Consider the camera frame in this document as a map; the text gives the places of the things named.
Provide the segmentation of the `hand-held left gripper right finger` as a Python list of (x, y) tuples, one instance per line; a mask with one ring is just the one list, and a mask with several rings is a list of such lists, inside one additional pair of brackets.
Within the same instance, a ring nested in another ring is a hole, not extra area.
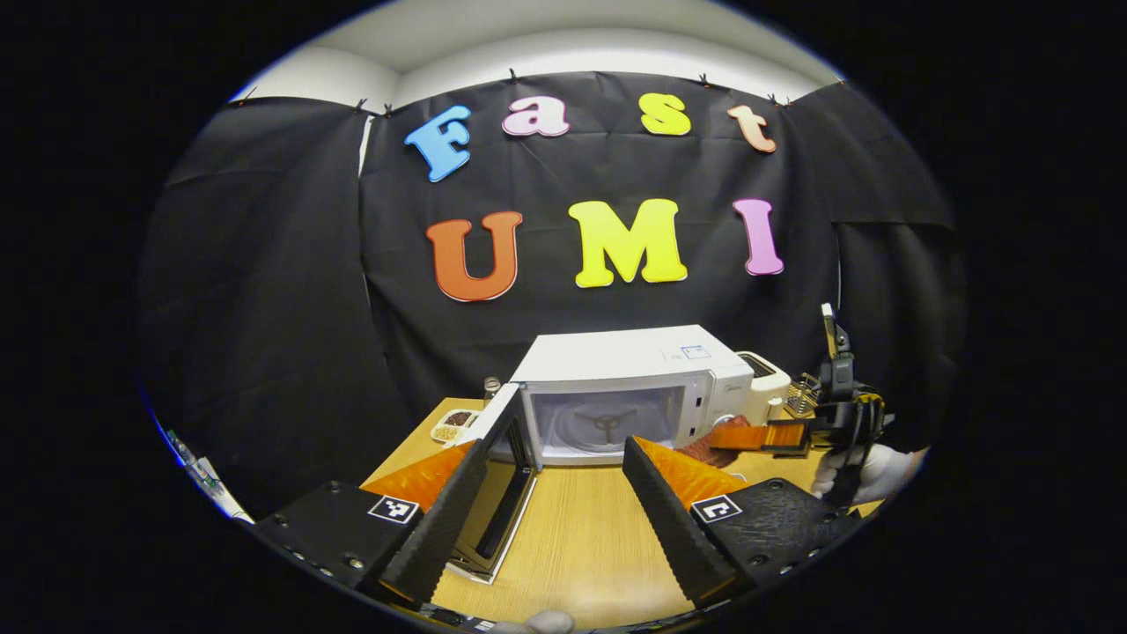
[(784, 477), (749, 484), (637, 436), (624, 443), (622, 471), (681, 593), (696, 607), (800, 574), (864, 519)]

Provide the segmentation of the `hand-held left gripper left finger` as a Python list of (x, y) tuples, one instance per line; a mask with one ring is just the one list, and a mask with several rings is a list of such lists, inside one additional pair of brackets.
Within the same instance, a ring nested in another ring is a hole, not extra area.
[(378, 601), (431, 601), (483, 483), (486, 449), (471, 440), (374, 482), (336, 481), (254, 523), (299, 565)]

